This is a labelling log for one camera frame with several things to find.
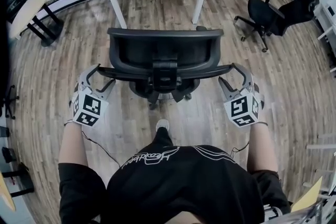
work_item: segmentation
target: black pants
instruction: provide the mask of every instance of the black pants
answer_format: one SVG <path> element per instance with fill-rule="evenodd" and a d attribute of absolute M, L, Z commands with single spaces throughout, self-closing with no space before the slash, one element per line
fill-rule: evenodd
<path fill-rule="evenodd" d="M 139 153 L 150 152 L 152 150 L 155 150 L 156 148 L 165 146 L 174 146 L 174 145 L 171 138 L 168 135 L 167 129 L 164 127 L 160 127 L 156 132 L 153 142 L 150 143 L 148 146 L 144 147 L 142 150 L 140 150 Z"/>

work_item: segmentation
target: forearm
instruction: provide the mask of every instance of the forearm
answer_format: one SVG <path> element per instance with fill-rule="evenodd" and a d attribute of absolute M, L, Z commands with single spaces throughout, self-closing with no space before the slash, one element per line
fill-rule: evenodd
<path fill-rule="evenodd" d="M 265 120 L 264 113 L 261 112 L 260 121 L 265 122 Z M 259 170 L 278 171 L 274 143 L 270 137 L 268 126 L 265 124 L 251 125 L 247 170 L 250 173 Z"/>
<path fill-rule="evenodd" d="M 65 126 L 59 152 L 59 163 L 76 163 L 88 166 L 80 124 L 70 122 Z"/>

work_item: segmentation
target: white cube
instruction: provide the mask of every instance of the white cube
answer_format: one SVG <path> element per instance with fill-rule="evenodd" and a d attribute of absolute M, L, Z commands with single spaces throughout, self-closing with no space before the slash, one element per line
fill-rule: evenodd
<path fill-rule="evenodd" d="M 224 103 L 229 120 L 237 127 L 248 126 L 258 122 L 260 101 L 253 93 Z"/>
<path fill-rule="evenodd" d="M 100 100 L 92 94 L 78 91 L 78 95 L 73 102 L 73 120 L 82 125 L 94 126 L 104 115 L 108 102 Z"/>

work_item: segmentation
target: cable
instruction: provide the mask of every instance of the cable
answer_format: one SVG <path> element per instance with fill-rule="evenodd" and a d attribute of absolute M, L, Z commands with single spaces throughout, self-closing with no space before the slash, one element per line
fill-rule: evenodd
<path fill-rule="evenodd" d="M 241 151 L 243 151 L 244 149 L 246 149 L 249 143 L 250 143 L 250 141 L 248 141 L 247 144 L 246 144 L 244 147 L 242 147 L 241 149 L 237 149 L 236 147 L 234 147 L 234 148 L 231 150 L 231 153 L 230 153 L 231 158 L 232 158 L 232 159 L 235 158 L 236 154 L 234 154 L 234 153 L 238 153 L 238 152 L 241 152 Z"/>
<path fill-rule="evenodd" d="M 112 157 L 111 154 L 108 153 L 107 150 L 106 150 L 105 148 L 103 148 L 103 147 L 102 147 L 99 143 L 97 143 L 96 141 L 93 141 L 92 139 L 88 138 L 88 137 L 86 136 L 85 132 L 82 131 L 82 133 L 83 133 L 83 136 L 85 137 L 85 139 L 87 139 L 87 140 L 89 140 L 89 141 L 95 143 L 96 145 L 100 146 L 100 147 L 106 152 L 106 154 L 109 155 L 109 157 L 110 157 L 112 160 L 114 160 L 114 161 L 119 165 L 119 168 L 121 167 L 121 166 L 120 166 L 120 163 L 119 163 L 114 157 Z"/>

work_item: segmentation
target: white shoe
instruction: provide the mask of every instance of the white shoe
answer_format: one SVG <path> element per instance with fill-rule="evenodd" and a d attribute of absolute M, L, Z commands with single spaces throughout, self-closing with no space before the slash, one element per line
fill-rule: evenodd
<path fill-rule="evenodd" d="M 166 120 L 166 119 L 160 119 L 160 120 L 158 121 L 158 123 L 156 124 L 156 128 L 155 128 L 156 131 L 158 131 L 158 129 L 159 129 L 160 127 L 164 127 L 164 128 L 167 129 L 167 131 L 169 131 L 169 121 Z"/>

